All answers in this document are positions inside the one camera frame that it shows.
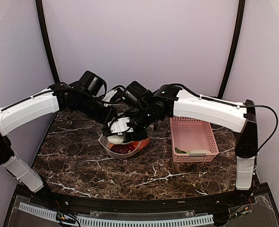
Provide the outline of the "clear zip top bag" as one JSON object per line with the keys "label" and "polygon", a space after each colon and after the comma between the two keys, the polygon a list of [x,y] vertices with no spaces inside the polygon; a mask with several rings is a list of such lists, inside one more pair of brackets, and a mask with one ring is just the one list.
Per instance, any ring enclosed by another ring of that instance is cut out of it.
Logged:
{"label": "clear zip top bag", "polygon": [[126,159],[134,156],[149,144],[153,130],[153,126],[149,126],[146,129],[146,132],[148,134],[147,139],[141,141],[134,141],[129,144],[115,145],[113,143],[110,143],[107,137],[103,135],[100,136],[98,142],[102,145],[102,147],[110,157],[114,159]]}

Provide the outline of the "pale green toy cabbage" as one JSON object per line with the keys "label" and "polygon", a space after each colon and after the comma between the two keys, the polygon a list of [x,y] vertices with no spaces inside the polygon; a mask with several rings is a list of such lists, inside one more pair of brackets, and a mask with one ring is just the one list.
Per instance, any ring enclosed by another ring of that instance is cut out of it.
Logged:
{"label": "pale green toy cabbage", "polygon": [[194,149],[186,152],[187,154],[210,154],[211,151],[207,149]]}

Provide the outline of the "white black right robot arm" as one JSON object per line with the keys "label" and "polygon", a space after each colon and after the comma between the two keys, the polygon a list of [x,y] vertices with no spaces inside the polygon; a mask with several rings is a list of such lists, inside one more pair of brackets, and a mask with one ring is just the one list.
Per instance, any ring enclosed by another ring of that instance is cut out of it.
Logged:
{"label": "white black right robot arm", "polygon": [[121,100],[134,109],[106,120],[103,134],[116,136],[117,142],[137,141],[135,134],[143,133],[151,124],[166,117],[191,118],[217,124],[234,132],[236,140],[236,190],[230,193],[230,202],[240,205],[248,197],[254,163],[258,153],[258,130],[254,103],[230,102],[199,95],[181,84],[163,85],[152,93],[132,82],[122,92]]}

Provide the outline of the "white toy radish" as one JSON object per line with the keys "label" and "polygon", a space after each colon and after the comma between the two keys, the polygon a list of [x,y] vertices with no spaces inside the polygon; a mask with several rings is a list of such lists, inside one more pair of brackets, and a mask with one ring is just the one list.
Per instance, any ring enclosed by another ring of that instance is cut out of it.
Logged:
{"label": "white toy radish", "polygon": [[124,143],[124,138],[123,135],[113,135],[107,137],[107,140],[114,145],[120,145]]}

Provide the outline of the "green toy leaf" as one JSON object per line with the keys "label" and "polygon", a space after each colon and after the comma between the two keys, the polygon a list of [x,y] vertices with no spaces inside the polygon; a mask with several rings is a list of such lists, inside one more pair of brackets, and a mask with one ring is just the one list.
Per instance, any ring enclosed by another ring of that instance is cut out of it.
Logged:
{"label": "green toy leaf", "polygon": [[175,148],[175,152],[178,153],[178,154],[186,154],[187,152],[183,151],[183,150],[180,150],[178,148]]}

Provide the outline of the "orange toy fruit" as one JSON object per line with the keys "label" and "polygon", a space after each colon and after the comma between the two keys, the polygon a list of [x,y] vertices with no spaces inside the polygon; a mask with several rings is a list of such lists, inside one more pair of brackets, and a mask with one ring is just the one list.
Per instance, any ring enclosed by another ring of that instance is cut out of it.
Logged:
{"label": "orange toy fruit", "polygon": [[148,137],[145,140],[141,140],[141,141],[134,141],[132,142],[132,145],[135,149],[137,150],[142,150],[143,148],[145,148],[150,142],[150,137]]}

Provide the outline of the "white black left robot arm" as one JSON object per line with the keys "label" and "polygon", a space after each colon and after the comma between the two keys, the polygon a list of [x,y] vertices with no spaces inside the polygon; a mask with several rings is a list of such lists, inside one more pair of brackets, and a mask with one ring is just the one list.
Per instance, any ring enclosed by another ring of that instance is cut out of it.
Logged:
{"label": "white black left robot arm", "polygon": [[96,97],[78,82],[70,85],[59,82],[19,102],[0,108],[0,166],[3,166],[44,205],[51,206],[55,196],[47,190],[42,177],[12,149],[8,135],[37,118],[71,109],[83,112],[92,120],[106,124],[115,115],[112,107],[118,90],[112,89],[103,97]]}

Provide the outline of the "dark purple toy onion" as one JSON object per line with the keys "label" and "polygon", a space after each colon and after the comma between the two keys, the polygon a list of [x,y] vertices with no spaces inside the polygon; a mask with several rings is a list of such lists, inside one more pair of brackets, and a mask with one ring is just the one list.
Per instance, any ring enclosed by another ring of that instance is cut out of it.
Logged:
{"label": "dark purple toy onion", "polygon": [[113,145],[110,149],[116,154],[129,154],[135,150],[132,144]]}

